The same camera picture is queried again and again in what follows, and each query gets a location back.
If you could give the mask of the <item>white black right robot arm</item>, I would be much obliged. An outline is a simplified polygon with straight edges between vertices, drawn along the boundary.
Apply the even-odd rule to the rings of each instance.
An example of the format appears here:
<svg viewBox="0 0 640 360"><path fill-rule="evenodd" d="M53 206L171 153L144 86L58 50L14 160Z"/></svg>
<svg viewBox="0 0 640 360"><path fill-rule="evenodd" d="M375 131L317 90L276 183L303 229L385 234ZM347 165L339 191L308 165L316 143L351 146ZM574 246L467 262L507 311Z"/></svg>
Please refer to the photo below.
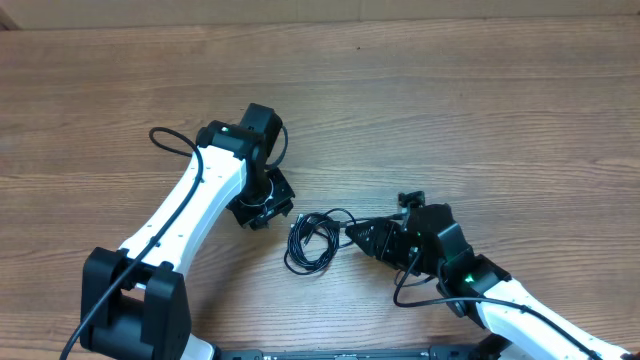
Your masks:
<svg viewBox="0 0 640 360"><path fill-rule="evenodd" d="M393 302L400 308L447 305L533 359L637 359L637 353L575 326L531 295L509 272L476 254L447 204L411 205L403 214L346 227L369 257L404 272ZM402 302L410 275L437 281L436 299Z"/></svg>

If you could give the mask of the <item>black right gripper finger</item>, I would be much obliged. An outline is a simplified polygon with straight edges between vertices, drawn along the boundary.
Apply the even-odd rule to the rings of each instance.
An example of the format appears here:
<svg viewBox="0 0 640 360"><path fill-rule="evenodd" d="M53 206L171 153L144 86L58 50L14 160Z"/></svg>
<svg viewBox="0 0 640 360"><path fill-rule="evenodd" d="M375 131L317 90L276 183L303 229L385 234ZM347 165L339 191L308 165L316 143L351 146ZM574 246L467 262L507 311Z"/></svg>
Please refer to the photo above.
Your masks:
<svg viewBox="0 0 640 360"><path fill-rule="evenodd" d="M379 236L386 236L394 227L395 222L393 220L375 218L349 225L346 227L345 233L354 243L364 243L376 240Z"/></svg>
<svg viewBox="0 0 640 360"><path fill-rule="evenodd" d="M369 236L354 239L353 242L369 257L382 260L387 254L388 238L386 236Z"/></svg>

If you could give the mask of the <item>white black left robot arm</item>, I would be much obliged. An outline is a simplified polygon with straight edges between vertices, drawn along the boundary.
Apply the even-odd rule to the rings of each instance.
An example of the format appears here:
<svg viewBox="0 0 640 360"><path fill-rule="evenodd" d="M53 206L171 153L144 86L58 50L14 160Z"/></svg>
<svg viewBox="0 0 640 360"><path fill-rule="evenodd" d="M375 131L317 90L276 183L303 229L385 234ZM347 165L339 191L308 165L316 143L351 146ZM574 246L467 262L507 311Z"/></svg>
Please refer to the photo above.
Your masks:
<svg viewBox="0 0 640 360"><path fill-rule="evenodd" d="M145 225L86 259L81 322L63 358L75 344L113 359L219 358L218 347L193 334L185 278L223 211L258 230L292 210L295 194L268 161L285 131L274 109L255 103L239 124L199 130L187 143L188 168Z"/></svg>

